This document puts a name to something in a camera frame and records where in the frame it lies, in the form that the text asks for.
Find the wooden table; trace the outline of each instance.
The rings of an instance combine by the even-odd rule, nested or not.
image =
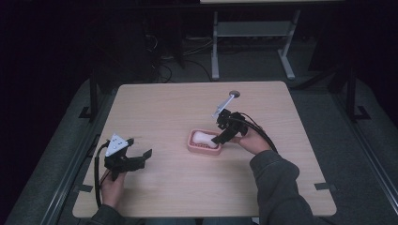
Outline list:
[[[119,88],[99,139],[99,146],[113,133],[135,144],[128,157],[153,155],[143,170],[129,172],[121,214],[126,217],[258,217],[257,188],[249,161],[253,155],[227,143],[219,156],[189,152],[187,140],[195,128],[221,132],[211,115],[231,90],[241,94],[227,106],[231,112],[250,115],[274,141],[282,157],[300,168],[299,193],[316,216],[330,216],[336,207],[283,82],[202,82],[132,84]],[[103,174],[101,153],[99,174]],[[84,185],[94,186],[92,162]],[[95,192],[80,191],[73,208],[77,218],[97,211]]]

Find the gray carpet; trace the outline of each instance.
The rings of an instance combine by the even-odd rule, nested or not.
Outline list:
[[[220,55],[220,82],[234,81],[284,81],[294,86],[313,77],[307,67],[314,50],[313,43],[294,43],[289,53],[289,60],[297,74],[295,81],[288,81],[275,45],[260,49]],[[186,59],[202,64],[210,69],[208,52],[186,56]],[[170,82],[208,82],[206,72],[197,64],[186,62],[181,68],[173,61],[164,65],[173,71]],[[166,67],[161,74],[167,78],[170,73]],[[347,122],[338,101],[326,91],[328,79],[317,83],[306,91],[292,91],[292,98],[298,114],[307,131],[315,155],[327,182],[336,187],[332,196],[337,205],[337,213],[332,217],[317,218],[317,224],[398,224],[398,217],[380,187],[369,160],[363,154],[361,145]],[[94,123],[78,118],[84,106],[89,105],[88,82],[85,82],[69,106],[63,121],[55,132],[41,162],[37,166],[23,194],[16,203],[8,218],[8,224],[39,224],[46,215],[46,210],[55,192],[62,184],[65,171],[75,151],[88,151],[89,146],[101,133],[107,114],[112,105],[115,93],[100,95],[100,114]],[[398,134],[396,127],[377,105],[370,90],[360,83],[358,103],[363,105],[372,116],[372,120],[359,121],[368,142],[377,150],[386,171],[393,181],[398,181],[396,147]],[[78,174],[72,182],[80,185],[83,182],[90,157],[82,166],[79,163]],[[57,224],[84,224],[71,213],[77,192],[74,186],[65,203],[59,205]]]

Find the black cable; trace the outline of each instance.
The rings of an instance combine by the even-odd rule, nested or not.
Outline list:
[[[276,149],[275,144],[272,142],[272,139],[267,135],[267,133],[262,128],[257,127],[254,124],[251,124],[245,120],[239,120],[239,119],[235,119],[235,118],[226,118],[226,120],[237,121],[237,122],[240,122],[252,129],[254,129],[254,131],[256,131],[269,144],[271,149],[274,152],[278,153],[278,150]]]
[[[169,75],[169,77],[167,78],[167,80],[164,82],[164,81],[161,79],[161,82],[162,82],[162,83],[168,83],[168,82],[170,82],[171,79],[172,79],[172,76],[173,76],[173,71],[172,71],[169,67],[167,67],[167,66],[165,66],[165,65],[163,65],[163,64],[160,64],[159,66],[168,69],[169,72],[170,72],[170,75]]]
[[[184,61],[189,62],[189,63],[194,63],[194,64],[196,64],[197,66],[201,67],[201,68],[205,71],[205,73],[206,73],[208,79],[209,79],[211,82],[213,82],[213,80],[211,79],[210,74],[207,72],[207,69],[206,69],[202,64],[200,64],[200,63],[198,63],[198,62],[195,62],[195,61],[192,61],[192,60],[188,60],[188,59],[185,59]]]
[[[97,201],[97,206],[98,208],[100,208],[101,206],[101,202],[100,202],[100,151],[102,151],[102,149],[104,147],[108,147],[109,146],[110,141],[107,140],[105,144],[103,144],[99,150],[97,151],[97,155],[94,158],[94,189],[96,191],[96,201]]]
[[[241,112],[240,114],[245,115],[246,117],[248,117],[256,126],[258,126],[259,128],[261,128],[261,126],[259,126],[257,123],[254,122],[254,120],[246,113]]]
[[[106,179],[106,177],[109,175],[109,173],[111,173],[111,171],[108,171],[108,172],[105,174],[105,176],[103,177],[103,179],[100,181],[100,184],[99,184],[100,187],[102,186],[103,181]]]
[[[192,50],[188,50],[188,51],[186,51],[186,52],[184,52],[182,54],[183,55],[189,55],[189,54],[199,53],[199,52],[201,52],[203,50],[206,50],[206,49],[209,49],[210,47],[212,47],[212,43],[213,43],[213,40],[210,39],[210,41],[208,41],[205,45],[200,46],[200,47],[195,48],[195,49],[192,49]]]

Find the dark background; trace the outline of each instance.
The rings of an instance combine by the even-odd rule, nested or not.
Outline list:
[[[111,86],[102,86],[103,91],[119,83],[148,83],[153,79],[150,64],[156,62],[156,55],[141,54],[143,57],[139,60],[142,61],[127,68],[118,65],[136,59],[137,53],[145,51],[142,37],[147,27],[151,34],[161,36],[176,56],[181,50],[180,40],[187,33],[211,35],[211,10],[184,13],[165,8],[151,14],[150,10],[140,9],[115,16],[92,10],[100,8],[97,2],[79,5],[73,1],[8,0],[0,3],[0,223],[18,199],[74,93],[90,77],[93,68],[99,65],[104,68],[99,79],[109,78],[113,72],[134,71],[127,79],[111,79]],[[118,4],[134,6],[136,2]],[[302,10],[295,34],[295,38],[303,41],[309,36],[319,40],[311,69],[324,70],[342,62],[349,65],[370,85],[380,105],[397,125],[397,5],[383,1],[348,1],[333,10],[317,9],[320,8],[322,10],[312,7]],[[150,20],[141,26],[140,20],[144,17]],[[120,53],[129,36],[118,31],[126,24],[134,27],[128,34],[135,36],[136,41]],[[93,39],[95,43],[102,43],[107,51],[119,53],[117,62],[101,54],[101,49],[93,45]]]

